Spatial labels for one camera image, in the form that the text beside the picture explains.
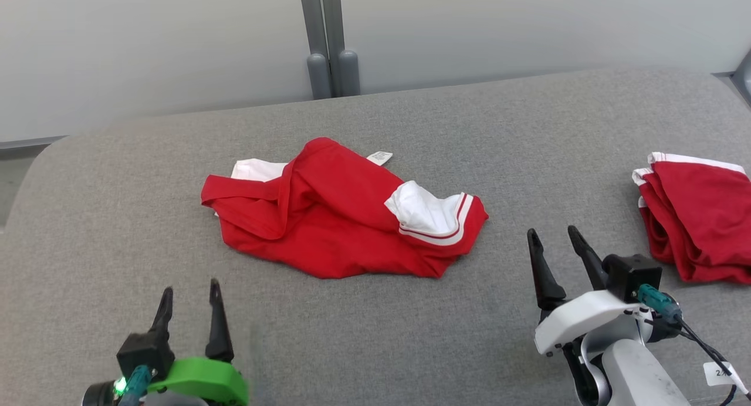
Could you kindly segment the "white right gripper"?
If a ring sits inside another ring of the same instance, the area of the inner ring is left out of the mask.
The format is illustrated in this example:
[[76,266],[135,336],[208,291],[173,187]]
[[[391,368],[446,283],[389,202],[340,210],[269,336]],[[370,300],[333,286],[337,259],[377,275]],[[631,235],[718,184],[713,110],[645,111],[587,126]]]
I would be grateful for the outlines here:
[[551,312],[535,329],[537,352],[545,356],[560,350],[564,344],[577,337],[585,336],[620,318],[635,321],[638,341],[649,342],[654,334],[654,327],[645,322],[646,319],[651,319],[647,307],[641,303],[623,302],[609,291],[602,290],[607,288],[608,282],[603,262],[576,226],[568,226],[567,232],[575,253],[584,264],[592,288],[597,291],[566,302],[566,291],[556,282],[544,258],[544,246],[536,230],[531,228],[527,231],[537,307],[541,312]]

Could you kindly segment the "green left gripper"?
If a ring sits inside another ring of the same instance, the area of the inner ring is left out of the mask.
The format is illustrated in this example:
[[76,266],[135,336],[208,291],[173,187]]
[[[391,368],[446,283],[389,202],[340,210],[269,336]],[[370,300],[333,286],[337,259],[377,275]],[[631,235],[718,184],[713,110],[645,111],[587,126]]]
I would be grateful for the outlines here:
[[[173,301],[174,291],[172,286],[167,286],[162,292],[150,332],[168,336]],[[207,358],[191,356],[174,361],[166,378],[148,385],[147,393],[174,392],[220,405],[249,405],[249,384],[241,372],[231,363],[226,363],[233,361],[235,355],[218,279],[210,280],[209,303],[212,313],[205,347]]]

